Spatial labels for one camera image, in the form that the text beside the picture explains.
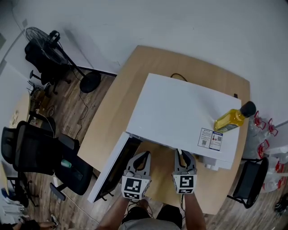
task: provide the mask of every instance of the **yellow bottle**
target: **yellow bottle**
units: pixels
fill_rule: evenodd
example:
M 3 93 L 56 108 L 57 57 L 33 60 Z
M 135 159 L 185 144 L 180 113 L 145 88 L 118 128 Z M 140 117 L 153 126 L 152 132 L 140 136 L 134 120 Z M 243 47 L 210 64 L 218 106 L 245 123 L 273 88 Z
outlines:
M 250 117 L 256 113 L 256 106 L 249 101 L 243 105 L 239 110 L 231 109 L 228 113 L 221 116 L 214 123 L 214 131 L 225 133 L 229 130 L 243 125 L 245 118 Z

